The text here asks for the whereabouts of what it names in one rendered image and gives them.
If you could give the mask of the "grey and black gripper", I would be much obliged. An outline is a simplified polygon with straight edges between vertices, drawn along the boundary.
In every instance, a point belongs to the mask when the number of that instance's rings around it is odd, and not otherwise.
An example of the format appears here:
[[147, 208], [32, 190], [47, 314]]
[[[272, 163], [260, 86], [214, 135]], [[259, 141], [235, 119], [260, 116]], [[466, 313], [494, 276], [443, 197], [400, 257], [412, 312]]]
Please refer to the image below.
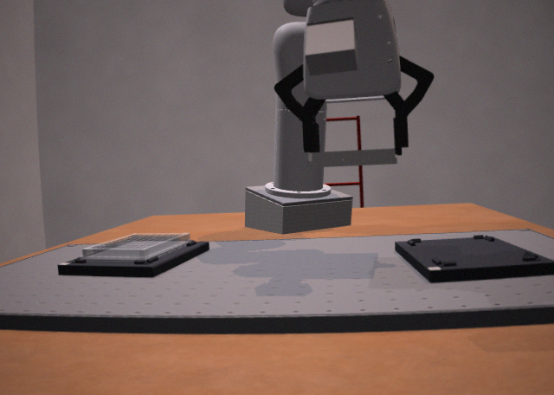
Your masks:
[[[387, 100], [396, 114], [393, 118], [396, 154], [402, 155], [402, 147], [409, 147], [407, 116], [421, 102], [434, 74], [399, 55], [395, 20], [386, 0], [317, 0], [307, 11], [306, 25], [349, 17], [354, 18], [358, 70], [310, 76], [305, 57], [305, 28], [304, 63], [275, 84], [274, 90], [287, 109], [302, 121], [304, 152], [320, 152], [315, 117], [324, 103]], [[401, 72], [417, 80], [406, 100], [399, 94]], [[309, 96], [304, 106], [292, 94], [292, 89], [302, 81]]]

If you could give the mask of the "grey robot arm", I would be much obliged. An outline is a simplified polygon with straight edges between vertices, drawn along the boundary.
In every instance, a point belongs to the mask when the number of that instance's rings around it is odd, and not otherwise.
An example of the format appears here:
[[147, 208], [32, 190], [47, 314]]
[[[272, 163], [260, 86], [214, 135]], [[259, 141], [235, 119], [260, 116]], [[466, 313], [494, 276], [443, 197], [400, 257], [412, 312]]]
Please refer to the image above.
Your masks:
[[[306, 17], [317, 0], [282, 0], [285, 11]], [[306, 23], [287, 23], [279, 27], [273, 40], [276, 84], [304, 63]], [[332, 74], [358, 70], [357, 37], [353, 17], [308, 23], [306, 26], [306, 63], [309, 74]], [[292, 89], [302, 106], [308, 100], [304, 81]], [[319, 148], [325, 151], [327, 103], [316, 115], [319, 124]], [[283, 198], [322, 198], [331, 194], [324, 185], [324, 167], [306, 168], [302, 121], [276, 94], [274, 135], [274, 181], [265, 185], [268, 194]]]

